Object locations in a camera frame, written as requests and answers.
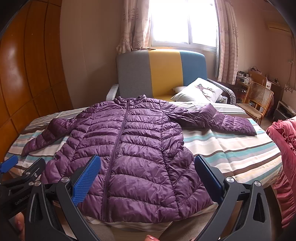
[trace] curtain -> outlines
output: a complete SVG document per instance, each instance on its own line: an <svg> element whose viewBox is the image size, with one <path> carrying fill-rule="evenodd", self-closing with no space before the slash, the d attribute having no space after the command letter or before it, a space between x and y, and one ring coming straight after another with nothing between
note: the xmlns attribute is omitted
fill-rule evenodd
<svg viewBox="0 0 296 241"><path fill-rule="evenodd" d="M150 35L149 0L124 0L119 54L148 47Z"/></svg>
<svg viewBox="0 0 296 241"><path fill-rule="evenodd" d="M238 65L237 22L231 0L216 0L220 49L218 81L235 84Z"/></svg>

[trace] sofa backrest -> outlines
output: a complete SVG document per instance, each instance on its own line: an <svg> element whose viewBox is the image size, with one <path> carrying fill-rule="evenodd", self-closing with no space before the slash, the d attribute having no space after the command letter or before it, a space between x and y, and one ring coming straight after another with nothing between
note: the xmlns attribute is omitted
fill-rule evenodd
<svg viewBox="0 0 296 241"><path fill-rule="evenodd" d="M203 54L185 50L140 50L117 57L119 95L123 98L173 95L173 87L207 79Z"/></svg>

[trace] purple puffer jacket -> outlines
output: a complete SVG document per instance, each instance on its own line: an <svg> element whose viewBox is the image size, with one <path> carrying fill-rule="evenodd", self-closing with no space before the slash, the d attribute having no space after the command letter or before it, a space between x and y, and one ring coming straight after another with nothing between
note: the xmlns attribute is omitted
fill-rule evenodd
<svg viewBox="0 0 296 241"><path fill-rule="evenodd" d="M170 222L212 204L192 153L183 147L180 125L256 135L249 120L219 113L211 104L188 111L146 96L117 97L75 118L53 119L23 155L71 133L47 163L43 183L70 176L97 154L102 167L78 205L83 215L106 222Z"/></svg>

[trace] metal screw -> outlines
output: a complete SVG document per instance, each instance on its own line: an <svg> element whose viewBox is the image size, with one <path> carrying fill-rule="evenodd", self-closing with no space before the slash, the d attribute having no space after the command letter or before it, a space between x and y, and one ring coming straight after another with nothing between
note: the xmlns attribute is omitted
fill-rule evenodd
<svg viewBox="0 0 296 241"><path fill-rule="evenodd" d="M35 187L38 187L39 185L41 184L41 182L40 181L37 181L37 182L35 182Z"/></svg>
<svg viewBox="0 0 296 241"><path fill-rule="evenodd" d="M69 181L69 178L68 178L68 177L63 177L63 178L61 179L61 181L62 181L62 183L66 183L66 182Z"/></svg>
<svg viewBox="0 0 296 241"><path fill-rule="evenodd" d="M255 184L257 187L260 187L260 186L261 186L261 182L259 182L259 181L254 181L254 184Z"/></svg>
<svg viewBox="0 0 296 241"><path fill-rule="evenodd" d="M226 177L226 181L229 183L233 183L234 179L233 179L233 177Z"/></svg>

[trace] pink blanket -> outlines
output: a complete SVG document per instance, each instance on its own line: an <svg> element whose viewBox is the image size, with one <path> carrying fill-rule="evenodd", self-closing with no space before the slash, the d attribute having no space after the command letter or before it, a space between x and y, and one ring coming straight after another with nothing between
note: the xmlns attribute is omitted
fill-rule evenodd
<svg viewBox="0 0 296 241"><path fill-rule="evenodd" d="M274 122L266 130L281 151L283 171L273 184L281 205L282 227L286 227L296 212L296 120Z"/></svg>

